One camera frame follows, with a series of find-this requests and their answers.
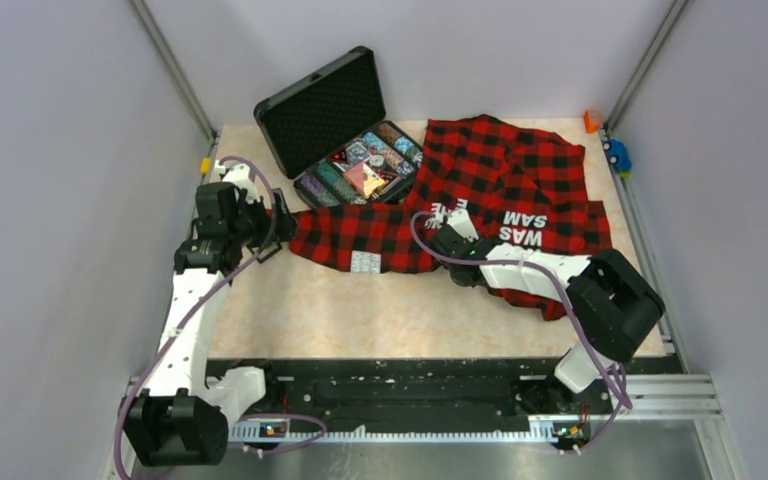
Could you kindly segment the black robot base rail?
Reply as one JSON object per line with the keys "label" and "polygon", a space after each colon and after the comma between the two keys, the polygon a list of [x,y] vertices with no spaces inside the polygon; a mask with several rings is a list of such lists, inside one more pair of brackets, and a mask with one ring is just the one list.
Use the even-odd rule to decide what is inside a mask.
{"label": "black robot base rail", "polygon": [[478,359],[210,359],[220,378],[237,367],[265,373],[266,394],[252,413],[289,413],[289,429],[316,433],[524,432],[531,415],[590,415],[611,408],[595,382],[572,398],[552,392],[555,357]]}

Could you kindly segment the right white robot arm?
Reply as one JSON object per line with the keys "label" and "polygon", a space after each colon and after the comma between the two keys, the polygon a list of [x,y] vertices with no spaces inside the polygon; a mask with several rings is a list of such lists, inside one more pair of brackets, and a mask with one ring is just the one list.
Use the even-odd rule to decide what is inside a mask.
{"label": "right white robot arm", "polygon": [[572,412],[609,368],[629,362],[666,312],[656,290],[618,250],[567,256],[481,238],[450,225],[430,248],[454,283],[560,303],[578,340],[546,385],[549,404]]}

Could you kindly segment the black square brooch box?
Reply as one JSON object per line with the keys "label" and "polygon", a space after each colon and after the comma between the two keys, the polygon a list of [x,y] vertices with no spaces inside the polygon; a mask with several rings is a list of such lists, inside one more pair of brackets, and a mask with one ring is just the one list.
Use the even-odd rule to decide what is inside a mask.
{"label": "black square brooch box", "polygon": [[250,248],[250,252],[252,253],[253,258],[260,264],[265,263],[282,250],[283,244],[280,241],[270,242],[269,244],[262,245],[260,247]]}

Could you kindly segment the red black plaid shirt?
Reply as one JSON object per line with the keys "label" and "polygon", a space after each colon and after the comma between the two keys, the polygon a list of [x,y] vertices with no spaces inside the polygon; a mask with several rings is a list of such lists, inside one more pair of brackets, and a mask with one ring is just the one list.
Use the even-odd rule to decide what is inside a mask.
{"label": "red black plaid shirt", "polygon": [[355,252],[380,255],[384,273],[432,272],[438,262],[412,235],[429,241],[443,216],[458,209],[469,213],[480,236],[525,249],[592,255],[612,245],[604,205],[588,196],[586,149],[557,133],[489,115],[431,120],[423,155],[398,205],[296,213],[290,251],[342,272]]}

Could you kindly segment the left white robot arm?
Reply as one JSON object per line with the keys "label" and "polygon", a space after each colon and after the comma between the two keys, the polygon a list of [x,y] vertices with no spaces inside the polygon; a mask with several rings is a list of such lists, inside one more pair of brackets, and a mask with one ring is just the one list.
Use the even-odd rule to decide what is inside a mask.
{"label": "left white robot arm", "polygon": [[122,431],[147,467],[217,465],[231,427],[251,407],[268,413],[280,386],[257,367],[207,379],[218,316],[236,276],[280,251],[295,232],[283,192],[250,181],[202,185],[189,236],[173,255],[173,295],[145,379],[123,400]]}

